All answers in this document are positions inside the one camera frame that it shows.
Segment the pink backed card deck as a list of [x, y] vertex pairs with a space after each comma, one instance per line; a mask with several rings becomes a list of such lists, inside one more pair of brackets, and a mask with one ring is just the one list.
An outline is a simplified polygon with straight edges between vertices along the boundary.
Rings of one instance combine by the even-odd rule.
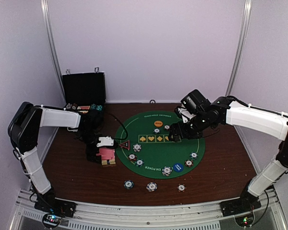
[[100, 148], [97, 156], [100, 156], [101, 160], [113, 160], [115, 159], [115, 150], [108, 148]]

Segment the red black triangular button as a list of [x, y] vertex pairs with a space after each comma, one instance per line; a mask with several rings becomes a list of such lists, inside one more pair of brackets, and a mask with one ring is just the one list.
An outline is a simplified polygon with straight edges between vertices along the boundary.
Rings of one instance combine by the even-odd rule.
[[127, 141], [119, 144], [119, 147], [122, 149], [130, 150], [130, 141], [127, 140]]

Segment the green blue chip mat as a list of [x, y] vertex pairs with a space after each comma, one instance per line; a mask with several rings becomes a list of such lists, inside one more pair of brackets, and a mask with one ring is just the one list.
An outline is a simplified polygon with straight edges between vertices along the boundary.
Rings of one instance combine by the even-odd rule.
[[159, 134], [161, 131], [160, 131], [160, 129], [159, 128], [155, 128], [154, 130], [153, 130], [153, 133], [154, 134]]
[[190, 158], [191, 158], [191, 159], [197, 159], [197, 157], [198, 157], [198, 155], [197, 155], [196, 152], [191, 152], [191, 153], [190, 153]]
[[135, 162], [136, 167], [142, 167], [144, 165], [144, 161], [142, 159], [138, 159]]

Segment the orange round blind button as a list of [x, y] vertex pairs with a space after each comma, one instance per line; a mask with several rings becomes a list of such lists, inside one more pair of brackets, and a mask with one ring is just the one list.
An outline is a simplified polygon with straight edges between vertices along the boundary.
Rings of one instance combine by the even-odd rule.
[[155, 122], [154, 122], [154, 126], [156, 126], [156, 127], [162, 127], [162, 126], [163, 126], [163, 122], [162, 122], [162, 121], [155, 121]]

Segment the green blue chip mat top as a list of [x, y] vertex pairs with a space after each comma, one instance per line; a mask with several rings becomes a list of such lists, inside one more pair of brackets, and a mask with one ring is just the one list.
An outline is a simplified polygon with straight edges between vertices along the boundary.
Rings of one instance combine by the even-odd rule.
[[153, 130], [153, 133], [154, 134], [159, 134], [161, 131], [160, 131], [160, 129], [159, 128], [155, 128], [154, 130]]

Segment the dark blue chip stack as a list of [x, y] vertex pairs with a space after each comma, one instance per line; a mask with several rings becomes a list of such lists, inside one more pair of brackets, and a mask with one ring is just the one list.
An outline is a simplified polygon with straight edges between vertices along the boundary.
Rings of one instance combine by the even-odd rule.
[[126, 180], [123, 185], [126, 189], [132, 189], [134, 187], [134, 182], [131, 180]]

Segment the blue round blind button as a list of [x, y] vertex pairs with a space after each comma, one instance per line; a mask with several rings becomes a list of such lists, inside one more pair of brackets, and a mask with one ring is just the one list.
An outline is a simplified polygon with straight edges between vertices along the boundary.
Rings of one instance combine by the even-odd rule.
[[173, 164], [172, 168], [175, 172], [178, 172], [178, 173], [180, 173], [184, 170], [184, 166], [181, 163]]

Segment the blue chip stack mat bottom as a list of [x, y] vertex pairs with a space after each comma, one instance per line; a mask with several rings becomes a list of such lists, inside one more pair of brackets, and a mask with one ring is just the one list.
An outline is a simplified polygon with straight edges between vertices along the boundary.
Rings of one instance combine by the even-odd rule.
[[171, 168], [171, 167], [169, 167], [169, 166], [163, 167], [163, 169], [162, 169], [162, 174], [163, 174], [164, 176], [170, 176], [171, 173], [172, 173], [172, 168]]

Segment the brown red chip stack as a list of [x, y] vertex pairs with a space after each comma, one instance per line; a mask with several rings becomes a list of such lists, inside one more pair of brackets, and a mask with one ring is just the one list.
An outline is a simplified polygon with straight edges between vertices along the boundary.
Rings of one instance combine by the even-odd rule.
[[185, 184], [178, 184], [177, 190], [178, 190], [179, 192], [184, 192], [184, 191], [186, 190]]

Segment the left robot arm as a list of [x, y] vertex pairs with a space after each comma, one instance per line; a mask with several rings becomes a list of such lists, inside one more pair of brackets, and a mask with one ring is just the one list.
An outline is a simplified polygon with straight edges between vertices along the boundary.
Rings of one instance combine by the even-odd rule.
[[8, 135], [15, 156], [38, 195], [41, 206], [49, 213], [56, 212], [60, 206], [38, 156], [39, 130], [42, 127], [75, 129], [78, 138], [86, 144], [88, 153], [95, 156], [100, 147], [114, 143], [112, 138], [94, 132], [95, 119], [93, 111], [81, 113], [24, 102], [9, 124]]

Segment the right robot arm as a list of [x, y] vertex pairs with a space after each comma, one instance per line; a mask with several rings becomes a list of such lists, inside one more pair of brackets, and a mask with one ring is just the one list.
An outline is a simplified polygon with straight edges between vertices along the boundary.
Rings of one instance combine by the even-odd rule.
[[169, 126], [168, 138], [174, 142], [202, 138], [204, 130], [218, 125], [242, 127], [280, 141], [277, 154], [241, 193], [236, 202], [240, 211], [252, 207], [268, 187], [288, 172], [288, 113], [256, 107], [231, 95], [211, 102], [197, 89], [181, 100], [175, 113], [181, 121]]

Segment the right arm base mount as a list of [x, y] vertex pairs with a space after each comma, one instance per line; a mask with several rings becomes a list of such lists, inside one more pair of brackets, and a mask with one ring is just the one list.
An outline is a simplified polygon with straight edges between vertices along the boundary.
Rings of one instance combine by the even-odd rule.
[[236, 198], [232, 200], [222, 201], [220, 208], [224, 217], [238, 215], [245, 212], [251, 212], [260, 208], [262, 205], [259, 200], [250, 201], [247, 198]]

